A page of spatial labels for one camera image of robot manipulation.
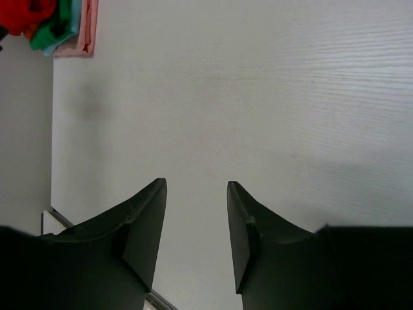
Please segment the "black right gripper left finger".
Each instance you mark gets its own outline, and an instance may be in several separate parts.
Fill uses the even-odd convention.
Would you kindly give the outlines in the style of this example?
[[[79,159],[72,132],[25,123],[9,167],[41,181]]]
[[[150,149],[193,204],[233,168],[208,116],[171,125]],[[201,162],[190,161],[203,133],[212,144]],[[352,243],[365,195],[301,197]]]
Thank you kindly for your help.
[[[166,180],[59,234],[1,228],[2,309],[142,309],[165,217]]]

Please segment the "red t shirt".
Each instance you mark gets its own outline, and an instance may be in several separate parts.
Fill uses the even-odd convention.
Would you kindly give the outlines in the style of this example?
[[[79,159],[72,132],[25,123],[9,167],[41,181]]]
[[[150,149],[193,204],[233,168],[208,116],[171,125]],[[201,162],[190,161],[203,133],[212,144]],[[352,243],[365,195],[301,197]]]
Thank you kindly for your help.
[[[54,13],[56,0],[1,0],[1,26],[20,36],[30,25],[39,25]]]

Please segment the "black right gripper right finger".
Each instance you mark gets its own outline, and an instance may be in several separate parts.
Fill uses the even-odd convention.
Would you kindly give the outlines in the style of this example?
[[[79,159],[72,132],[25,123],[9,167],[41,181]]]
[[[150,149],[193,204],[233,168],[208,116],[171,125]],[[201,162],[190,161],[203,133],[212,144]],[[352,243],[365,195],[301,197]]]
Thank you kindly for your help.
[[[236,181],[227,211],[244,309],[411,309],[410,227],[325,226],[306,231]]]

